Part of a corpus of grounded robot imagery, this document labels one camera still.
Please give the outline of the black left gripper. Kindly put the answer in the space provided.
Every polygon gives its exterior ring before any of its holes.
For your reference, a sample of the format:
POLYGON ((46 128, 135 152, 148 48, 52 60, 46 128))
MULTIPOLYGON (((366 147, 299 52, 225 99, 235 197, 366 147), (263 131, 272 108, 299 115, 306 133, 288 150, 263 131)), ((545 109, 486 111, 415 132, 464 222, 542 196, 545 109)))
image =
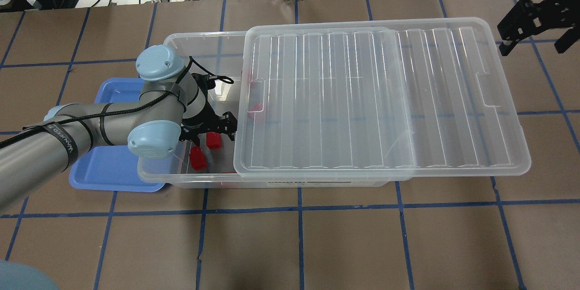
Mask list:
POLYGON ((200 142, 199 135, 216 132, 227 135, 235 141, 237 119, 233 113, 226 111, 217 115, 208 101, 208 91, 216 87, 216 82, 233 84, 230 77, 212 74, 190 74, 193 85, 197 87, 193 98, 187 103, 187 110, 181 123, 179 141, 200 142))

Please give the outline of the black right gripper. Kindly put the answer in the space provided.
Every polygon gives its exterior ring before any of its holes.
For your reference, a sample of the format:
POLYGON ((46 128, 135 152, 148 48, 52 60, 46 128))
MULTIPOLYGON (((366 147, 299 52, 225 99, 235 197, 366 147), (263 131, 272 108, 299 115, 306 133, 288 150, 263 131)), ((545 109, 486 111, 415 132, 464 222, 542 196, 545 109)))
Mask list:
POLYGON ((565 53, 579 38, 579 1, 519 0, 497 25, 500 54, 509 55, 522 40, 551 29, 566 29, 555 41, 558 54, 565 53))

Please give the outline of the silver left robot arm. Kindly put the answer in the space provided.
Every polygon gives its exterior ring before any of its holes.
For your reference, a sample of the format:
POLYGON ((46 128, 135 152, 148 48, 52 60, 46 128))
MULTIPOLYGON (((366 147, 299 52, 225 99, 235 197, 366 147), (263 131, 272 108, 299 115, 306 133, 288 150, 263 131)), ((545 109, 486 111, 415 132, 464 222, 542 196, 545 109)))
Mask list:
POLYGON ((71 103, 52 108, 43 121, 1 142, 0 206, 5 213, 96 147, 125 145, 132 154, 165 159, 180 141, 199 143, 215 132, 235 139, 237 119, 218 115, 208 92, 234 80, 184 60, 172 47, 155 45, 136 60, 144 85, 135 102, 71 103))

